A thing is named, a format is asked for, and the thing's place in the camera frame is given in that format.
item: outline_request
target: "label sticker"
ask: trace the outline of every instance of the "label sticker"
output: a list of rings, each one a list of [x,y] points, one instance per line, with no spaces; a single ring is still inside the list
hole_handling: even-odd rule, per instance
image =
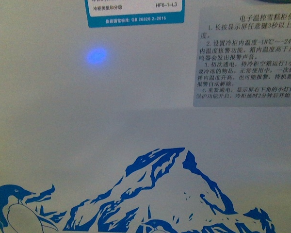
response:
[[[183,23],[185,0],[85,0],[88,26]]]
[[[291,106],[291,5],[201,11],[194,106]]]

